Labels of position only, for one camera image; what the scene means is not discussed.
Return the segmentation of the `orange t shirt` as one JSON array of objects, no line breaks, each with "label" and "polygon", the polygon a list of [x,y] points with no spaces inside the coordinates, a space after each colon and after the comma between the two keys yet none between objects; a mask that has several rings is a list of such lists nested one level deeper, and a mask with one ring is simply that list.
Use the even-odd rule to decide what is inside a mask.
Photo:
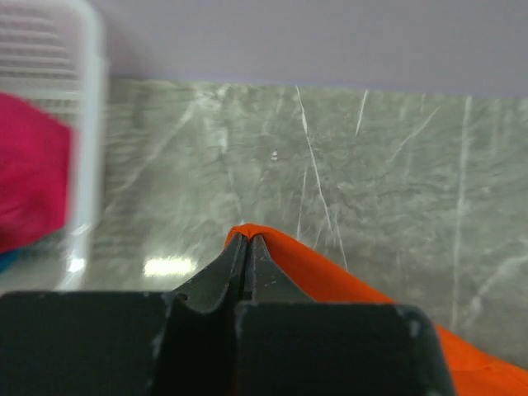
[{"label": "orange t shirt", "polygon": [[[298,240],[270,227],[243,224],[230,229],[252,239],[261,235],[273,261],[318,302],[386,303],[393,301]],[[527,371],[478,350],[449,330],[436,326],[458,395],[526,395]]]}]

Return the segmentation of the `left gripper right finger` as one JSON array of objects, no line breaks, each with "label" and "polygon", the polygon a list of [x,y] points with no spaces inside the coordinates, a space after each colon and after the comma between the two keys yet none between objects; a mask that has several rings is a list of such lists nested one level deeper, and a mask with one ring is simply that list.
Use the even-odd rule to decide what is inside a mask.
[{"label": "left gripper right finger", "polygon": [[272,259],[264,237],[249,243],[244,270],[243,300],[257,303],[313,303],[313,299]]}]

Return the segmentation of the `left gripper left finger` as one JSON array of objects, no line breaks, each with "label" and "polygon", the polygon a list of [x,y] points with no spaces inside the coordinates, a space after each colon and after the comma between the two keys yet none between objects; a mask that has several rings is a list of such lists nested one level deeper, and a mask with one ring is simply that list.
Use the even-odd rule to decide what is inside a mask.
[{"label": "left gripper left finger", "polygon": [[212,314],[240,299],[248,238],[240,233],[205,268],[172,293],[173,303],[198,314]]}]

